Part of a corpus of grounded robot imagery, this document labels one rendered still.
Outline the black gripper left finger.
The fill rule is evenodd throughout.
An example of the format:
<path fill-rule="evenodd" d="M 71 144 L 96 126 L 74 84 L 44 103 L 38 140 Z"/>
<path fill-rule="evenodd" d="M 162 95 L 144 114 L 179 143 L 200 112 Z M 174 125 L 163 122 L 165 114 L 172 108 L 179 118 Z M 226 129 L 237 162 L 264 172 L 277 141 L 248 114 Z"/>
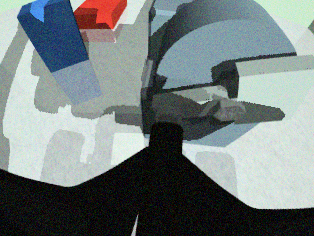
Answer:
<path fill-rule="evenodd" d="M 0 219 L 35 236 L 130 236 L 148 149 L 71 187 L 0 169 Z"/>

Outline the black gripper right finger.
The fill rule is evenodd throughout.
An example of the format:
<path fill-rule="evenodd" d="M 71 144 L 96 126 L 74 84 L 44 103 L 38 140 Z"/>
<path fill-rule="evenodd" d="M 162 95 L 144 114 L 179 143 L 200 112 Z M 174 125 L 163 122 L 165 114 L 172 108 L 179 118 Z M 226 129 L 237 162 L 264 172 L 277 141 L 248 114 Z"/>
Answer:
<path fill-rule="evenodd" d="M 176 236 L 314 236 L 314 207 L 247 206 L 182 154 Z"/>

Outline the red block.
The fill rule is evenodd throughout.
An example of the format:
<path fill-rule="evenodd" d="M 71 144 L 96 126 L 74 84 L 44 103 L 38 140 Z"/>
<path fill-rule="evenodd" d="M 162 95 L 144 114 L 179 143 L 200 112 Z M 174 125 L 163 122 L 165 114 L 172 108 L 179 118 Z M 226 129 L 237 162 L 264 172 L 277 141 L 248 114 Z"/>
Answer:
<path fill-rule="evenodd" d="M 126 8 L 126 0 L 85 0 L 73 12 L 78 30 L 113 29 Z"/>

